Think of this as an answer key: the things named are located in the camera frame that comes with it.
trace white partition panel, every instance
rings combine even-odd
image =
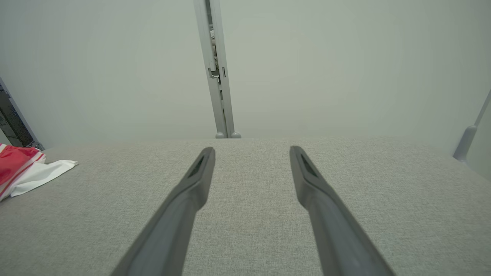
[[[0,76],[46,148],[216,134],[192,1],[3,1]]]
[[[453,154],[491,86],[486,0],[227,0],[244,138],[405,136]]]

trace folded fabric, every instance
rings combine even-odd
[[[70,170],[78,162],[61,160],[44,164],[46,155],[37,148],[0,143],[0,200],[33,190]]]

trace gray carpet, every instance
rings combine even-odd
[[[108,275],[197,154],[217,161],[185,275],[320,275],[288,150],[300,145],[398,275],[491,274],[491,184],[394,138],[54,148],[73,170],[0,203],[0,274]]]

